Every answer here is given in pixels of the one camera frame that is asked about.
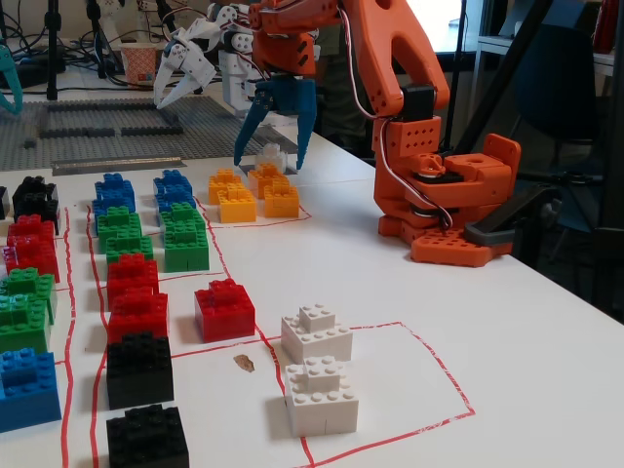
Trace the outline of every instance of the cable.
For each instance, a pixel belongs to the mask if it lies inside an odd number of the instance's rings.
[[[245,54],[243,54],[242,52],[237,52],[236,54],[238,55],[238,57],[240,57],[241,59],[243,59],[247,63],[250,63],[252,65],[252,67],[255,68],[255,71],[257,71],[260,74],[262,79],[264,81],[266,81],[266,76],[264,76],[264,73],[262,73],[262,70],[260,70],[260,67],[257,66],[253,60],[251,60],[250,58],[247,58],[245,56]],[[271,72],[267,70],[267,73],[269,74],[269,78],[270,78],[271,77]]]
[[[200,12],[199,10],[195,10],[194,8],[190,8],[190,7],[181,7],[181,8],[176,8],[175,10],[171,10],[166,15],[164,15],[161,18],[161,23],[164,25],[166,17],[168,17],[169,15],[174,15],[174,14],[179,13],[179,12],[195,12],[195,13],[198,13],[199,15],[201,15],[202,17],[204,17],[206,20],[208,19],[208,16],[206,16],[206,14],[204,12]],[[171,41],[172,38],[167,35],[167,32],[165,32],[165,28],[164,27],[163,27],[162,31],[163,31],[163,34],[165,35],[165,39],[167,39],[167,42]]]
[[[351,87],[352,87],[353,97],[355,99],[355,102],[358,108],[360,109],[360,112],[362,112],[362,114],[367,119],[370,119],[373,121],[383,120],[383,123],[381,124],[381,128],[379,130],[379,148],[380,148],[380,153],[381,153],[380,154],[381,161],[383,162],[383,165],[386,171],[391,177],[393,177],[401,185],[403,185],[404,188],[409,193],[411,193],[415,198],[417,198],[418,200],[420,200],[422,203],[426,205],[434,207],[436,210],[440,212],[441,216],[439,216],[439,218],[440,218],[443,230],[452,228],[452,216],[445,208],[441,207],[440,205],[432,201],[424,193],[420,192],[418,189],[413,187],[411,184],[409,184],[406,180],[404,180],[402,177],[397,175],[390,168],[388,161],[387,161],[387,157],[386,157],[386,131],[387,131],[388,125],[392,121],[392,118],[383,118],[377,115],[370,114],[369,112],[366,111],[366,109],[360,103],[360,100],[358,97],[358,90],[357,90],[357,86],[355,83],[355,73],[354,73],[354,67],[353,67],[353,48],[351,44],[351,24],[350,24],[349,17],[347,16],[346,12],[342,10],[341,8],[339,8],[338,11],[340,12],[340,16],[342,17],[342,21],[344,23],[344,32],[345,32],[344,35],[345,35],[345,42],[347,46],[347,55],[348,55],[348,64],[349,64],[349,77],[351,78]]]

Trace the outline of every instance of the robotic arm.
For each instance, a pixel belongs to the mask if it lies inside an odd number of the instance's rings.
[[[250,6],[246,21],[253,32],[253,65],[263,81],[256,83],[253,105],[236,140],[235,164],[266,114],[276,110],[299,116],[301,167],[316,117],[315,84],[309,79],[316,73],[314,40],[307,31],[342,21],[354,97],[374,121],[374,200],[384,212],[379,233],[403,239],[416,261],[483,266],[512,251],[510,230],[519,214],[541,212],[522,207],[541,208],[545,198],[508,203],[521,148],[507,138],[488,136],[479,154],[444,159],[437,154],[441,119],[434,110],[449,102],[449,86],[407,0],[261,0]],[[355,93],[353,54],[372,113]],[[400,86],[393,59],[412,85]],[[485,218],[485,225],[470,228]],[[505,235],[497,235],[502,226]]]
[[[12,114],[18,115],[23,108],[23,91],[21,90],[20,78],[16,70],[16,64],[11,56],[11,51],[7,47],[2,34],[0,33],[0,73],[4,73],[11,93],[13,93],[13,103],[10,103],[2,93],[0,93],[0,107],[7,109]]]

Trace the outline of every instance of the small debris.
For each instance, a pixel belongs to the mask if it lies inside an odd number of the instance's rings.
[[[241,368],[243,371],[255,371],[254,362],[244,354],[239,354],[238,356],[236,356],[234,358],[234,362],[238,364],[238,367]]]

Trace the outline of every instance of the red outlined area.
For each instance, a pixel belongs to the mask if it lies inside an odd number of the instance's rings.
[[[106,315],[104,313],[104,295],[101,292],[102,287],[99,283],[98,265],[96,264],[96,254],[94,252],[94,239],[91,235],[91,205],[87,206],[87,239],[89,240],[91,266],[94,270],[94,278],[96,279],[97,296],[99,297],[99,318],[101,319],[101,324],[108,331],[108,323],[106,322]],[[89,430],[94,468],[99,468],[98,438],[96,437],[96,425],[98,423],[98,388],[99,382],[101,381],[101,373],[104,371],[105,366],[106,348],[104,347],[104,352],[101,355],[101,361],[99,362],[99,367],[97,368],[96,381],[94,382],[93,400],[91,406],[91,428]]]
[[[220,246],[218,245],[218,242],[216,241],[216,235],[215,235],[215,229],[216,227],[213,227],[211,224],[211,221],[209,220],[207,214],[206,214],[206,209],[204,208],[204,206],[200,203],[199,200],[197,200],[197,198],[195,199],[197,201],[198,207],[202,210],[202,216],[204,217],[204,219],[206,220],[207,224],[208,224],[208,231],[211,233],[211,237],[213,240],[213,244],[214,244],[214,248],[216,249],[216,252],[218,253],[218,257],[219,257],[219,261],[221,262],[221,265],[223,267],[223,273],[213,273],[213,274],[225,274],[228,278],[232,278],[232,275],[229,271],[229,269],[227,268],[227,265],[225,264],[225,259],[223,257],[223,252],[220,248]],[[254,225],[254,226],[232,226],[233,228],[235,227],[263,227],[263,226],[268,226],[268,225],[275,225],[275,224],[282,224],[284,222],[293,222],[293,221],[299,221],[299,220],[304,220],[304,219],[308,219],[309,217],[311,217],[311,215],[306,211],[303,210],[308,217],[307,218],[303,218],[303,219],[290,219],[288,221],[280,221],[274,224],[264,224],[264,225]],[[102,289],[103,287],[100,285],[99,282],[99,275],[98,275],[98,267],[96,264],[96,257],[95,257],[95,252],[94,252],[94,247],[93,247],[93,237],[91,235],[91,207],[88,207],[88,212],[87,212],[87,237],[89,239],[89,252],[91,254],[91,264],[94,270],[94,277],[96,278],[96,282],[97,282],[97,294],[99,296],[99,313],[100,313],[100,317],[101,317],[101,321],[102,324],[104,325],[105,328],[108,327],[108,324],[106,323],[106,317],[104,315],[104,299],[103,299],[103,294],[102,294]],[[171,281],[173,279],[179,279],[179,278],[184,278],[187,276],[198,276],[198,275],[206,275],[209,276],[211,275],[211,273],[200,273],[200,274],[193,274],[193,275],[185,275],[185,276],[180,276],[180,277],[174,277],[174,278],[167,278],[167,279],[163,279],[161,281]],[[354,327],[352,328],[352,330],[365,330],[365,329],[375,329],[375,328],[383,328],[383,327],[393,327],[393,326],[401,326],[404,329],[406,329],[414,338],[416,338],[423,346],[425,346],[425,348],[431,353],[431,355],[433,356],[433,358],[436,360],[436,362],[438,363],[438,365],[440,366],[440,368],[445,372],[447,378],[450,380],[450,382],[452,383],[452,385],[454,386],[455,390],[457,391],[457,393],[459,394],[459,396],[461,397],[462,401],[464,402],[464,405],[467,408],[467,412],[464,412],[458,416],[454,416],[454,417],[450,417],[447,419],[444,419],[443,421],[440,421],[436,424],[432,424],[430,426],[426,426],[426,427],[422,427],[419,429],[416,429],[412,432],[408,432],[406,434],[401,434],[389,439],[385,439],[382,441],[378,441],[372,444],[368,444],[365,446],[361,446],[361,447],[357,447],[357,448],[352,448],[346,452],[343,453],[339,453],[338,455],[332,456],[331,458],[328,458],[326,460],[322,460],[322,461],[315,461],[314,457],[312,455],[312,452],[307,444],[307,441],[304,437],[300,438],[301,440],[301,447],[306,455],[306,457],[308,458],[309,464],[304,465],[306,468],[311,468],[311,467],[318,467],[318,466],[324,466],[324,465],[329,465],[330,463],[333,463],[337,460],[340,460],[342,458],[345,458],[347,456],[353,455],[355,453],[359,453],[361,451],[365,451],[365,450],[369,450],[369,449],[374,449],[377,447],[381,447],[381,446],[385,446],[388,444],[392,444],[394,442],[399,442],[401,440],[404,439],[408,439],[414,436],[417,436],[419,434],[431,431],[433,429],[437,429],[438,427],[442,427],[445,426],[447,424],[450,424],[454,421],[469,417],[469,416],[473,416],[475,415],[475,410],[472,408],[468,398],[466,397],[466,395],[464,394],[463,390],[461,389],[461,387],[459,386],[459,384],[457,383],[457,381],[455,380],[455,378],[452,376],[452,374],[450,373],[450,371],[447,369],[447,367],[445,366],[445,364],[443,363],[443,361],[440,359],[440,357],[436,354],[436,352],[434,351],[434,349],[429,346],[429,344],[427,344],[419,335],[417,335],[416,333],[414,333],[412,330],[410,330],[406,325],[404,325],[402,322],[393,322],[393,323],[388,323],[388,324],[381,324],[381,325],[376,325],[376,326],[362,326],[362,327]],[[226,348],[231,348],[234,346],[245,346],[245,345],[249,345],[249,344],[254,344],[254,343],[259,343],[260,341],[262,343],[264,343],[264,345],[269,349],[270,353],[271,353],[271,357],[273,359],[273,362],[275,364],[275,375],[276,375],[276,380],[278,385],[280,386],[280,390],[282,391],[282,394],[284,395],[286,393],[286,389],[284,386],[284,382],[282,380],[282,374],[281,374],[281,367],[280,367],[280,363],[279,360],[277,358],[277,354],[275,353],[275,349],[273,347],[273,345],[271,344],[271,341],[278,339],[279,336],[272,336],[272,337],[266,337],[266,335],[264,334],[264,332],[260,329],[260,327],[256,324],[255,329],[257,330],[257,333],[259,334],[260,338],[259,339],[251,339],[248,341],[241,341],[241,342],[237,342],[237,343],[233,343],[233,344],[228,344],[228,345],[223,345],[223,346],[216,346],[216,347],[212,347],[212,348],[206,348],[206,349],[201,349],[198,351],[191,351],[188,353],[182,353],[182,354],[177,354],[177,355],[173,355],[172,359],[179,359],[179,358],[183,358],[183,357],[187,357],[187,356],[193,356],[193,355],[197,355],[197,354],[203,354],[203,353],[209,353],[209,352],[213,352],[213,351],[218,351],[218,350],[222,350],[222,349],[226,349]],[[102,354],[102,359],[101,362],[99,364],[99,368],[97,369],[97,375],[96,375],[96,381],[94,382],[94,389],[93,389],[93,403],[92,403],[92,420],[91,420],[91,431],[90,431],[90,437],[91,437],[91,450],[92,450],[92,456],[93,456],[93,464],[94,464],[94,468],[99,468],[99,457],[98,457],[98,441],[96,438],[96,426],[98,423],[98,388],[99,388],[99,383],[101,381],[101,375],[102,372],[105,368],[106,365],[106,352],[104,350],[104,353]]]
[[[74,393],[74,373],[71,367],[71,340],[74,335],[74,329],[76,326],[76,296],[74,294],[74,285],[71,279],[71,251],[69,248],[69,210],[65,208],[65,233],[62,239],[65,242],[65,254],[67,262],[67,285],[69,286],[69,299],[71,301],[71,324],[69,326],[69,332],[67,334],[67,340],[65,341],[64,361],[65,372],[67,373],[67,396],[65,398],[65,408],[62,413],[62,424],[60,426],[60,453],[62,456],[62,466],[67,468],[69,466],[69,445],[67,441],[67,431],[69,430],[69,414],[71,413],[71,402]]]

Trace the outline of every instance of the white table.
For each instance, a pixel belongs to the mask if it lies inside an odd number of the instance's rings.
[[[294,132],[284,130],[288,137]],[[308,466],[311,457],[316,466],[358,468],[619,466],[620,325],[509,256],[479,269],[413,263],[407,246],[376,233],[381,212],[372,200],[373,169],[317,136],[304,170],[292,177],[305,209],[292,222],[259,217],[253,227],[219,224],[216,209],[206,204],[206,185],[231,160],[186,164],[182,171],[211,221],[211,270],[185,278],[162,273],[160,287],[169,295],[175,356],[175,402],[166,406],[179,407],[191,466]],[[27,174],[0,174],[0,185],[13,193]],[[66,429],[55,422],[0,435],[0,465],[60,467],[65,460],[65,466],[90,468],[96,460],[103,468],[105,421],[123,411],[107,408],[102,322],[108,314],[100,313],[98,298],[105,260],[91,255],[98,240],[86,234],[101,175],[37,174],[58,185],[62,205],[62,281],[51,350]],[[152,235],[162,263],[151,188],[159,174],[123,176],[133,183],[143,231]],[[0,222],[2,236],[7,227]],[[356,328],[347,371],[361,399],[357,433],[306,441],[291,436],[276,368],[259,332],[201,342],[193,292],[226,272],[246,287],[258,329],[282,370],[288,360],[277,338],[280,316],[297,306],[323,301]],[[215,349],[222,344],[230,347]],[[235,365],[239,354],[254,362],[255,372]]]
[[[481,102],[483,96],[483,79],[486,61],[484,54],[507,55],[511,47],[512,39],[501,36],[479,36],[477,43],[477,56],[475,57],[475,71],[472,78],[472,91],[470,93],[470,116]],[[604,76],[613,76],[614,55],[594,54],[594,69],[596,73]]]

